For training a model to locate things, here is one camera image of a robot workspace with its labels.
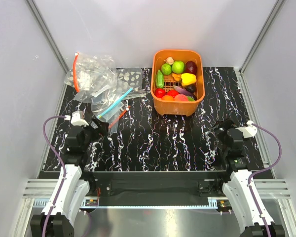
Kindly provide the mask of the orange zipper clear bag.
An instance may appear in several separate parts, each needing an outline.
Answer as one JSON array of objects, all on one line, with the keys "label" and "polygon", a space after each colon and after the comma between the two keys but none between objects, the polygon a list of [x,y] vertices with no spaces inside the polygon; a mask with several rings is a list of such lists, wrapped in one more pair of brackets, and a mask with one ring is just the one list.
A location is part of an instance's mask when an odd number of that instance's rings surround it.
[{"label": "orange zipper clear bag", "polygon": [[89,56],[76,53],[72,69],[64,78],[78,95],[96,97],[117,87],[117,69],[110,55]]}]

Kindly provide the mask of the yellow bell pepper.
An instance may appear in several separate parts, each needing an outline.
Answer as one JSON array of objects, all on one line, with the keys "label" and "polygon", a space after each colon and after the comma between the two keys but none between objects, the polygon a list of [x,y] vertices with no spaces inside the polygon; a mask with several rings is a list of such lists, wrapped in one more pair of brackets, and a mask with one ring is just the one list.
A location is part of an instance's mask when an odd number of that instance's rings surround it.
[{"label": "yellow bell pepper", "polygon": [[181,85],[183,87],[189,86],[197,82],[196,75],[190,73],[184,73],[181,75]]}]

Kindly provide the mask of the orange ginger piece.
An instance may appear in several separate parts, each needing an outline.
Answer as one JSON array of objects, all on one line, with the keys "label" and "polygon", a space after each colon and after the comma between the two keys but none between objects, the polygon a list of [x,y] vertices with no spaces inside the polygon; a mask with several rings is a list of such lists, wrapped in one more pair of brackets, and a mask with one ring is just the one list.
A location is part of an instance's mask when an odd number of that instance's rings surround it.
[{"label": "orange ginger piece", "polygon": [[181,74],[175,74],[175,73],[172,73],[171,76],[173,77],[173,79],[177,82],[181,81],[182,78],[181,78]]}]

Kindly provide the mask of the dark red apple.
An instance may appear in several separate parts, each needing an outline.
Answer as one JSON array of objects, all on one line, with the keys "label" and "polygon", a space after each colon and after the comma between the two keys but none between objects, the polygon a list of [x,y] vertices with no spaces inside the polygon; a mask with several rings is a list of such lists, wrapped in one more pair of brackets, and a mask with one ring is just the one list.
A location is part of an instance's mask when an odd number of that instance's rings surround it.
[{"label": "dark red apple", "polygon": [[197,64],[193,61],[188,61],[185,64],[185,73],[197,74]]}]

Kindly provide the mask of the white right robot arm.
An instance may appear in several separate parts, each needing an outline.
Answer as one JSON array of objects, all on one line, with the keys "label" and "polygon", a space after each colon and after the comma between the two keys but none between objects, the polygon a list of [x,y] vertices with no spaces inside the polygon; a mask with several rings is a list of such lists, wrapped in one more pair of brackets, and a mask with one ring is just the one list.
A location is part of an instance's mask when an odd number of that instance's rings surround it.
[{"label": "white right robot arm", "polygon": [[255,137],[258,130],[267,131],[251,120],[244,127],[238,127],[230,119],[215,123],[213,132],[219,142],[218,161],[224,166],[227,177],[216,181],[214,190],[228,198],[242,237],[283,237],[283,226],[275,224],[253,181],[254,176],[274,166],[252,172],[243,149],[244,141]]}]

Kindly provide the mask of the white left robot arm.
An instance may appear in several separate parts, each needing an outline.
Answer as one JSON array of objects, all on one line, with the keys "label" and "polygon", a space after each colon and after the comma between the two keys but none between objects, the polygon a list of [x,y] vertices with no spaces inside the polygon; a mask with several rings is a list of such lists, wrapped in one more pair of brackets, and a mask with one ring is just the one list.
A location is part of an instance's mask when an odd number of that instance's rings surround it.
[{"label": "white left robot arm", "polygon": [[73,237],[80,205],[86,195],[94,194],[97,189],[92,172],[83,169],[90,144],[107,134],[109,124],[97,118],[91,123],[74,116],[62,118],[72,124],[66,138],[65,158],[57,155],[61,164],[57,184],[41,214],[34,215],[30,221],[34,237]]}]

